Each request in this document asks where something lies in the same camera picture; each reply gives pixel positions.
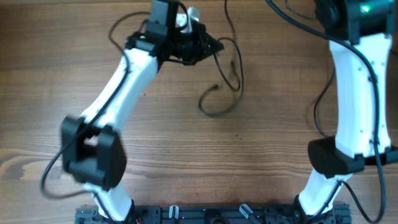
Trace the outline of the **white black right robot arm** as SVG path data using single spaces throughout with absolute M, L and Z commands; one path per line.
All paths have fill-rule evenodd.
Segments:
M 329 217 L 348 179 L 366 165 L 377 169 L 381 190 L 377 223 L 386 209 L 383 165 L 397 160 L 386 124 L 386 70 L 396 31 L 395 0 L 317 1 L 320 37 L 329 42 L 338 95 L 334 136 L 308 145 L 312 173 L 297 197 L 306 222 Z

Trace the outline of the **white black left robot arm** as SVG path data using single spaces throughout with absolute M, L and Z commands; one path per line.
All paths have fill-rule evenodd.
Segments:
M 121 133 L 162 64 L 194 65 L 223 48 L 207 33 L 194 7 L 180 1 L 154 1 L 149 18 L 126 39 L 121 61 L 97 99 L 80 117 L 63 120 L 62 166 L 92 194 L 96 202 L 92 222 L 131 220 L 134 202 L 122 182 L 127 158 Z

